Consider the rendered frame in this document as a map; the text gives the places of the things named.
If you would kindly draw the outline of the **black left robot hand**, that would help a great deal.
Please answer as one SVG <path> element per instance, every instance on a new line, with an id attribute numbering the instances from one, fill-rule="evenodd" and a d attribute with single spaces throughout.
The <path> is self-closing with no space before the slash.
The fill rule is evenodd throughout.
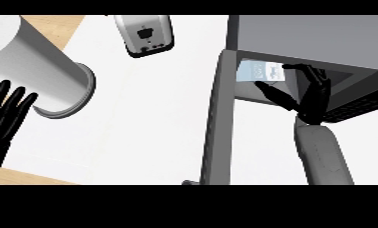
<path id="1" fill-rule="evenodd" d="M 37 93 L 31 93 L 24 98 L 24 87 L 18 87 L 10 97 L 6 97 L 9 90 L 10 81 L 3 80 L 0 82 L 0 166 L 3 165 L 12 139 L 38 97 Z"/>

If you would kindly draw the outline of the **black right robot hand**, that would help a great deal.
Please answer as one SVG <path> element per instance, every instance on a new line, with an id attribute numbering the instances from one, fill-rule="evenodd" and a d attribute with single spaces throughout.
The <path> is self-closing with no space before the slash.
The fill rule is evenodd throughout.
<path id="1" fill-rule="evenodd" d="M 303 72 L 310 85 L 303 95 L 301 101 L 294 98 L 266 82 L 257 81 L 255 86 L 263 92 L 264 97 L 288 111 L 295 110 L 300 120 L 309 125 L 319 125 L 323 121 L 323 115 L 331 98 L 331 79 L 325 70 L 306 64 L 284 64 L 284 69 L 297 69 Z"/>

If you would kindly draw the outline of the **white and blue milk carton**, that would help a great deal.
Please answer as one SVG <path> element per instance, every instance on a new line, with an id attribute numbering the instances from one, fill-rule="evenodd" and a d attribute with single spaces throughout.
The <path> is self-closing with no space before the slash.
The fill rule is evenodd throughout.
<path id="1" fill-rule="evenodd" d="M 285 80 L 285 71 L 281 63 L 258 60 L 242 60 L 236 70 L 238 82 L 281 82 Z"/>

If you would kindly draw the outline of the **grey microwave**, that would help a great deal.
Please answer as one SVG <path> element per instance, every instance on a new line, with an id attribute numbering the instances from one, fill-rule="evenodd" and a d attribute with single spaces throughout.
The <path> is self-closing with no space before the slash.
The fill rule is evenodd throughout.
<path id="1" fill-rule="evenodd" d="M 325 122 L 378 110 L 378 16 L 232 15 L 226 48 L 241 59 L 303 63 L 326 72 Z"/>

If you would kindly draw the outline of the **grey microwave door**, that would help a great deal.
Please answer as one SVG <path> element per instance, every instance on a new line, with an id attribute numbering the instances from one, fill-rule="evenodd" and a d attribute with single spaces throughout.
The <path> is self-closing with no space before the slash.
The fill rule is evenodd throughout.
<path id="1" fill-rule="evenodd" d="M 230 183 L 236 52 L 223 50 L 216 69 L 204 144 L 201 185 Z"/>

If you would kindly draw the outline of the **white cylindrical appliance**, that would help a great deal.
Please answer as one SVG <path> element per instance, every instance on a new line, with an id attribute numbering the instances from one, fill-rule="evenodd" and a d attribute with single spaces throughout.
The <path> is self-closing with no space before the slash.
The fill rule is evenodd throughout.
<path id="1" fill-rule="evenodd" d="M 35 112 L 50 119 L 74 115 L 96 89 L 92 69 L 75 63 L 19 15 L 0 15 L 0 80 L 38 94 Z"/>

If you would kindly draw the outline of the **silver toaster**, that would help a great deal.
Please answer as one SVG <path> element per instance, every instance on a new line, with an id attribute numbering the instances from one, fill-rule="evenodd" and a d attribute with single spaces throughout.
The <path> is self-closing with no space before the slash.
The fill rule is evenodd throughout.
<path id="1" fill-rule="evenodd" d="M 133 58 L 173 48 L 174 34 L 168 15 L 115 15 L 114 19 L 127 53 Z"/>

